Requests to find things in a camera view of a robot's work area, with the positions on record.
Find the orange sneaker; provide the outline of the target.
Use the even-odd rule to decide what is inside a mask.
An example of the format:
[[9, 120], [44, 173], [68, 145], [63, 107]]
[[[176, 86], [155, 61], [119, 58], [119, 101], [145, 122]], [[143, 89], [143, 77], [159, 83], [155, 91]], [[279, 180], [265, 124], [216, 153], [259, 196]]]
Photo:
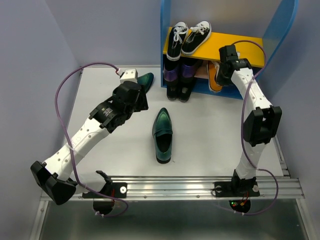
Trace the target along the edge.
[[209, 61], [207, 63], [208, 87], [209, 90], [214, 93], [218, 93], [223, 89], [221, 85], [216, 83], [216, 77], [218, 76], [219, 68], [219, 63], [216, 61]]

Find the green loafer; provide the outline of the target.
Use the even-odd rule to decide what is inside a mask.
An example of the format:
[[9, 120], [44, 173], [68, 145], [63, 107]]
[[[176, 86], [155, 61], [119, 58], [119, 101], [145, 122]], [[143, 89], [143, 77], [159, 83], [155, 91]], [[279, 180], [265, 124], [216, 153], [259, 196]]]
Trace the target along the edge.
[[173, 126], [168, 110], [163, 107], [158, 112], [152, 127], [155, 157], [158, 163], [167, 164], [172, 157]]
[[141, 76], [137, 76], [137, 83], [126, 81], [123, 84], [120, 84], [113, 90], [112, 96], [122, 101], [133, 101], [139, 98], [140, 95], [144, 96], [151, 88], [153, 81], [153, 73], [147, 73]]

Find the black slip-on sneaker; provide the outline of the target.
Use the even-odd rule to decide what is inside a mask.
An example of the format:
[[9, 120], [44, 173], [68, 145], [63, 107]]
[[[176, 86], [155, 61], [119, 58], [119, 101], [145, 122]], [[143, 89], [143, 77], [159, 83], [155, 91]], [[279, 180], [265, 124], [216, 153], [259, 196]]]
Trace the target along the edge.
[[179, 96], [180, 83], [176, 81], [166, 81], [166, 96], [169, 100], [173, 101]]

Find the black lace-up sneaker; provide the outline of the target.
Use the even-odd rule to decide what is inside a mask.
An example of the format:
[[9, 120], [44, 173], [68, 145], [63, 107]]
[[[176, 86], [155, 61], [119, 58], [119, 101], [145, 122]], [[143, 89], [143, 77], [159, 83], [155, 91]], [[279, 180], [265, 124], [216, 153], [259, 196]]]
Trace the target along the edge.
[[194, 89], [196, 81], [193, 80], [189, 83], [181, 82], [178, 88], [178, 99], [185, 103], [190, 99], [191, 93]]

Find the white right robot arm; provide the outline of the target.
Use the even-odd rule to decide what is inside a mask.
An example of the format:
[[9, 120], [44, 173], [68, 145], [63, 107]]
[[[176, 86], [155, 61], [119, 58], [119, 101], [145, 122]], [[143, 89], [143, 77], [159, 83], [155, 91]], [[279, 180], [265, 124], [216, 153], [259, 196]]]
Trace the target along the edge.
[[231, 180], [214, 183], [214, 194], [218, 198], [258, 197], [258, 163], [263, 150], [277, 133], [282, 110], [265, 97], [249, 60], [239, 58], [235, 45], [221, 47], [219, 56], [215, 82], [223, 87], [234, 85], [243, 98], [240, 122], [242, 154]]

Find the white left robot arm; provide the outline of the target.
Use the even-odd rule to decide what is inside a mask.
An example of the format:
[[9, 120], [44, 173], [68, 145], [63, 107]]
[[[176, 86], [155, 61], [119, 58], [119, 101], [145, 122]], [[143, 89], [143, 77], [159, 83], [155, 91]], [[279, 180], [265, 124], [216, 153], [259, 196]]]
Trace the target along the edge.
[[84, 124], [45, 161], [35, 161], [30, 170], [37, 185], [57, 204], [66, 203], [78, 193], [94, 192], [100, 197], [111, 193], [112, 180], [97, 170], [92, 181], [80, 180], [74, 167], [104, 138], [123, 125], [135, 112], [148, 109], [144, 86], [124, 81], [112, 96], [97, 105]]

